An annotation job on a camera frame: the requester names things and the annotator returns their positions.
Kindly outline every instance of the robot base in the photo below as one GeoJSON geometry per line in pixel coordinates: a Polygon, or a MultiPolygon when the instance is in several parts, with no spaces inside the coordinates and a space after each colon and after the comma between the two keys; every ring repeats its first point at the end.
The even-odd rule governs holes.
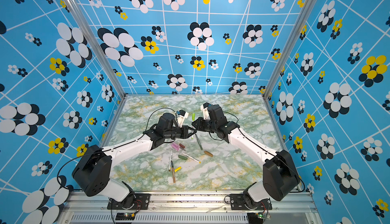
{"type": "MultiPolygon", "coordinates": [[[[147,210],[149,207],[149,200],[150,200],[150,194],[138,194],[135,193],[135,199],[140,200],[142,202],[141,210],[147,210]]],[[[111,199],[112,201],[108,203],[107,209],[108,210],[123,210],[122,207],[118,205],[118,202],[114,199],[111,199]]],[[[134,204],[132,207],[130,207],[129,210],[136,210],[137,209],[137,203],[134,201],[134,204]]]]}
{"type": "Polygon", "coordinates": [[[244,194],[230,194],[229,196],[231,200],[230,207],[232,208],[232,210],[264,210],[264,206],[267,210],[272,210],[272,204],[270,199],[261,200],[264,206],[260,204],[256,209],[249,209],[248,207],[246,207],[244,201],[244,194]]]}

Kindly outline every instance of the purple marker cap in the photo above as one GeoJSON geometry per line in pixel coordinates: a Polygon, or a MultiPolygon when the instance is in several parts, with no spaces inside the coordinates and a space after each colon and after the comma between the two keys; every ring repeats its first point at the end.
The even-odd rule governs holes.
{"type": "Polygon", "coordinates": [[[175,150],[179,150],[180,149],[180,147],[177,144],[175,144],[175,143],[171,143],[171,146],[175,150]]]}

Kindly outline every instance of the white marker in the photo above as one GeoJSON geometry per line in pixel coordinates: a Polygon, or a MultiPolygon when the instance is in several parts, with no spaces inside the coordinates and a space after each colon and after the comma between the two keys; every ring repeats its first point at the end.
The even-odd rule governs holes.
{"type": "Polygon", "coordinates": [[[169,165],[168,170],[169,171],[170,171],[170,166],[171,166],[171,162],[172,162],[172,154],[173,154],[173,150],[171,150],[171,157],[169,158],[169,163],[168,163],[168,165],[169,165]]]}
{"type": "Polygon", "coordinates": [[[188,158],[190,158],[190,159],[192,159],[192,160],[194,160],[194,161],[200,163],[200,161],[198,161],[197,159],[193,158],[192,156],[187,155],[186,153],[183,153],[183,152],[182,152],[181,154],[183,154],[183,155],[187,156],[188,158]]]}

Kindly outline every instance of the table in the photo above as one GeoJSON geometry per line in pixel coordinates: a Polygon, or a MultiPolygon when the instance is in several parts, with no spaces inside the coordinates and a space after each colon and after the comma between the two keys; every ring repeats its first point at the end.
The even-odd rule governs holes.
{"type": "MultiPolygon", "coordinates": [[[[254,138],[273,149],[282,149],[261,95],[128,96],[109,145],[139,136],[145,130],[151,113],[159,108],[185,110],[190,115],[184,125],[191,125],[192,113],[195,113],[195,118],[203,116],[200,106],[205,102],[219,104],[224,111],[236,115],[240,127],[254,138]]],[[[166,112],[172,111],[155,112],[148,127],[157,123],[166,112]]],[[[229,114],[225,116],[228,121],[236,121],[229,114]]],[[[191,159],[179,159],[181,150],[176,151],[167,143],[115,166],[111,177],[126,182],[135,191],[245,189],[262,180],[262,167],[240,149],[225,141],[213,140],[206,132],[198,132],[197,136],[203,150],[212,153],[213,157],[200,149],[195,137],[177,139],[175,143],[183,144],[186,153],[201,161],[200,164],[191,159]],[[182,167],[175,173],[176,183],[173,183],[172,173],[168,171],[171,149],[174,167],[182,167]]]]}

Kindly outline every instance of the blue wall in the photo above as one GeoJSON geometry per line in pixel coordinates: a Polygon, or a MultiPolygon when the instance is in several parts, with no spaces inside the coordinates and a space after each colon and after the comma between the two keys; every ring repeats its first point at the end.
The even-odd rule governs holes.
{"type": "Polygon", "coordinates": [[[318,0],[268,98],[324,223],[390,223],[389,11],[318,0]]]}
{"type": "Polygon", "coordinates": [[[67,197],[59,168],[100,143],[119,98],[102,98],[112,84],[62,0],[0,3],[0,223],[51,223],[67,197]]]}
{"type": "Polygon", "coordinates": [[[259,94],[305,2],[76,1],[99,44],[111,43],[103,50],[129,94],[259,94]],[[114,36],[103,37],[107,32],[123,32],[120,29],[131,36],[126,45],[137,46],[129,53],[126,49],[131,47],[114,36]],[[200,36],[201,42],[193,36],[200,36]]]}

